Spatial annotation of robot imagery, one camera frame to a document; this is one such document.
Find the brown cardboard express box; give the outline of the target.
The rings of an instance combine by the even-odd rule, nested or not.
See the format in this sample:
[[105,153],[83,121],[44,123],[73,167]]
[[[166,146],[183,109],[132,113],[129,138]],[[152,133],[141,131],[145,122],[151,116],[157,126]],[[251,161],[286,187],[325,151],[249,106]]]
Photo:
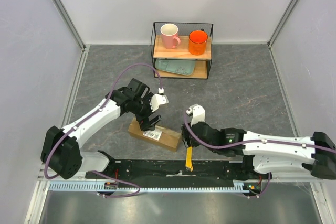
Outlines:
[[140,126],[134,118],[128,128],[129,134],[139,140],[159,146],[166,150],[176,152],[178,150],[181,133],[159,125],[154,130],[141,131]]

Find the yellow utility knife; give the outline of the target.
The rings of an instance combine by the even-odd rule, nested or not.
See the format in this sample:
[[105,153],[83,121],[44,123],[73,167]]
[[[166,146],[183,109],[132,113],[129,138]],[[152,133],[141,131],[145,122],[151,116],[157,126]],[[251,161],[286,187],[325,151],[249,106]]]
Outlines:
[[188,147],[186,149],[186,160],[185,160],[185,168],[192,172],[193,171],[193,164],[192,164],[192,154],[193,154],[193,148]]

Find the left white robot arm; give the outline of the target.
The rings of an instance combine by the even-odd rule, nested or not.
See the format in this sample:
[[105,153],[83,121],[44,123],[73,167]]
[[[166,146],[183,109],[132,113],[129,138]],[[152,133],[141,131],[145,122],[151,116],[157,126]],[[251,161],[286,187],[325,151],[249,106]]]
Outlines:
[[85,142],[106,124],[129,112],[134,114],[141,131],[153,130],[161,119],[155,112],[168,102],[163,88],[152,93],[146,84],[132,79],[126,87],[107,94],[95,108],[73,123],[62,128],[52,126],[46,133],[40,159],[45,169],[52,169],[55,175],[45,171],[45,178],[70,179],[78,172],[93,170],[103,178],[111,178],[115,173],[114,159],[104,151],[82,151]]

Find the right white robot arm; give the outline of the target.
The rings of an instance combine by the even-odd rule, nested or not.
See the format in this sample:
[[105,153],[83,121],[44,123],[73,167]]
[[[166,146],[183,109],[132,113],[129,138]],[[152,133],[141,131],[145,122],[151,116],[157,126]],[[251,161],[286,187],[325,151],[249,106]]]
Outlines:
[[226,157],[242,156],[229,178],[247,180],[271,173],[309,173],[319,179],[335,179],[335,144],[323,132],[308,137],[269,136],[243,129],[211,128],[205,122],[181,127],[186,147],[204,146]]

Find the teal rectangular plate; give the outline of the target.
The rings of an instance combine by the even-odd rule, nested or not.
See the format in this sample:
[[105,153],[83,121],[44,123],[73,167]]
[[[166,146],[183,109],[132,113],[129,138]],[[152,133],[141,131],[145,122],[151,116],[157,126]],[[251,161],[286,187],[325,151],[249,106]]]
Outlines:
[[154,65],[158,70],[180,74],[183,76],[190,76],[194,72],[196,61],[157,59]]

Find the pink ceramic mug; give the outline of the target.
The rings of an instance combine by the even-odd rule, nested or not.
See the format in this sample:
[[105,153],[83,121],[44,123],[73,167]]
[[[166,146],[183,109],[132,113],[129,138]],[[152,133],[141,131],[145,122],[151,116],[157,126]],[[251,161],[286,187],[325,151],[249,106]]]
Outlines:
[[163,46],[166,49],[174,49],[181,43],[178,27],[175,24],[167,23],[160,28]]

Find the orange glass cup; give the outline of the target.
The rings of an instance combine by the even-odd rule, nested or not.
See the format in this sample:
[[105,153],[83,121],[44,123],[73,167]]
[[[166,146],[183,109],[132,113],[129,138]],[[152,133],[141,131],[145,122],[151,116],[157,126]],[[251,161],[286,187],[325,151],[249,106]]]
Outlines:
[[208,40],[207,33],[203,30],[194,30],[188,38],[188,50],[192,55],[202,55],[205,52]]

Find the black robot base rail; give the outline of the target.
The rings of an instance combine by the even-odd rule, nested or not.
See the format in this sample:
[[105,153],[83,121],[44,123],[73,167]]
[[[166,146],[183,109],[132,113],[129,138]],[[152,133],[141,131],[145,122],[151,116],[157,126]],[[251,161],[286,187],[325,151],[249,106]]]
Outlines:
[[272,175],[259,174],[244,162],[199,160],[192,165],[193,170],[189,171],[183,160],[121,159],[113,161],[102,173],[141,188],[232,187],[235,180],[272,179]]

